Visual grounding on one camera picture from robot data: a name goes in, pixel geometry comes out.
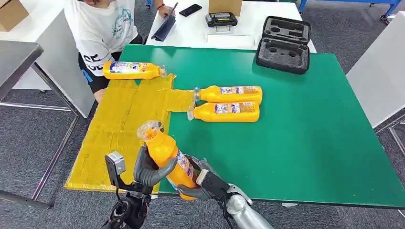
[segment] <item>gray carpet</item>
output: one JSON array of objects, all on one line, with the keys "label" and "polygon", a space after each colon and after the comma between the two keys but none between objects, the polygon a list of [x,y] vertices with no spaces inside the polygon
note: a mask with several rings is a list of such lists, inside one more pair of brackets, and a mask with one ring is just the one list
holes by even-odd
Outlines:
[{"label": "gray carpet", "polygon": [[[303,19],[312,24],[312,40],[318,52],[334,53],[347,72],[384,29],[379,21],[387,5],[309,1]],[[405,10],[404,4],[398,9]],[[155,10],[137,1],[135,24],[145,38]],[[5,101],[61,104],[52,92],[13,90]],[[68,128],[72,115],[59,111],[0,107],[0,189],[31,196],[35,186]],[[82,120],[45,186],[40,200],[54,203],[53,210],[36,210],[0,200],[0,228],[86,229],[99,228],[106,220],[115,196],[111,193],[70,191],[63,188],[88,128]],[[379,139],[394,169],[405,184],[405,157],[389,132]],[[255,202],[254,208],[276,229],[403,229],[405,218],[396,210]],[[227,228],[213,201],[183,201],[159,197],[151,202],[145,228]]]}]

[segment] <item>child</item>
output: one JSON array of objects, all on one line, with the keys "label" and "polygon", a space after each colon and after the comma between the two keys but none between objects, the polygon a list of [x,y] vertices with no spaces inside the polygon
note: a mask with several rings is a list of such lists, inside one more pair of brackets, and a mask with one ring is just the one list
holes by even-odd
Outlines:
[{"label": "child", "polygon": [[[171,7],[155,0],[161,16]],[[135,0],[69,0],[66,20],[79,50],[79,66],[100,102],[109,80],[103,75],[106,61],[118,61],[125,44],[142,44],[134,26]]]}]

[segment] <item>green table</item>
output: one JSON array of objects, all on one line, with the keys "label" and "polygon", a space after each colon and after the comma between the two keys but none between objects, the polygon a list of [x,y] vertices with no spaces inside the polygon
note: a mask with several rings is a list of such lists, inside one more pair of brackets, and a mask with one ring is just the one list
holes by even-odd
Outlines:
[{"label": "green table", "polygon": [[[179,149],[207,158],[250,198],[405,208],[405,191],[336,57],[311,53],[304,75],[256,65],[250,50],[127,45],[121,61],[164,64],[176,89],[259,85],[255,123],[171,113]],[[163,180],[160,193],[176,191]]]}]

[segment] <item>hand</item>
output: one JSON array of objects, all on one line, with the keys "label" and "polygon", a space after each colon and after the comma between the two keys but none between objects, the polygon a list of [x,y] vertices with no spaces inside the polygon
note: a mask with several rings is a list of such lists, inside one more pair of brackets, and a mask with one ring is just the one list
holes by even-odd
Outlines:
[{"label": "hand", "polygon": [[[186,158],[190,161],[191,165],[193,168],[197,170],[202,170],[202,169],[207,169],[213,173],[213,168],[211,165],[208,163],[208,161],[204,158],[204,160],[198,160],[197,158],[190,156],[190,155],[185,155]],[[198,188],[189,188],[184,185],[179,185],[177,189],[184,195],[189,196],[189,197],[195,197],[197,199],[211,199],[213,198],[213,195],[205,190],[203,187],[199,186]]]},{"label": "hand", "polygon": [[161,6],[161,7],[158,9],[159,15],[160,15],[161,17],[165,18],[165,17],[167,17],[167,15],[169,14],[169,12],[170,12],[171,9],[172,9],[172,7],[170,7],[170,6],[166,6],[166,5]]},{"label": "hand", "polygon": [[174,170],[177,157],[169,160],[167,165],[159,168],[149,155],[148,147],[144,144],[138,152],[134,167],[134,180],[138,183],[153,187]]}]

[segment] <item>plastic bottle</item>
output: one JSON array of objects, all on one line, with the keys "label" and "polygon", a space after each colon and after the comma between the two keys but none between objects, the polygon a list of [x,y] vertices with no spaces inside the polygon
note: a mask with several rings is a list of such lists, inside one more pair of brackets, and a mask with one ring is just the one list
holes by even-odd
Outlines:
[{"label": "plastic bottle", "polygon": [[259,119],[259,104],[256,102],[204,103],[190,107],[187,118],[205,122],[256,122]]},{"label": "plastic bottle", "polygon": [[[177,164],[174,170],[166,176],[168,181],[174,186],[185,185],[186,187],[197,187],[194,177],[194,168],[184,154],[177,148],[176,141],[160,131],[159,122],[147,121],[138,130],[139,138],[145,140],[148,146],[149,155],[159,167],[164,167],[167,162],[177,157]],[[195,198],[185,196],[180,193],[180,197],[185,200]]]},{"label": "plastic bottle", "polygon": [[146,79],[155,77],[166,78],[164,65],[158,66],[145,62],[111,62],[106,61],[103,65],[103,74],[110,80]]},{"label": "plastic bottle", "polygon": [[259,86],[209,86],[205,89],[196,87],[194,97],[196,101],[204,100],[211,103],[253,101],[260,105],[263,93]]}]

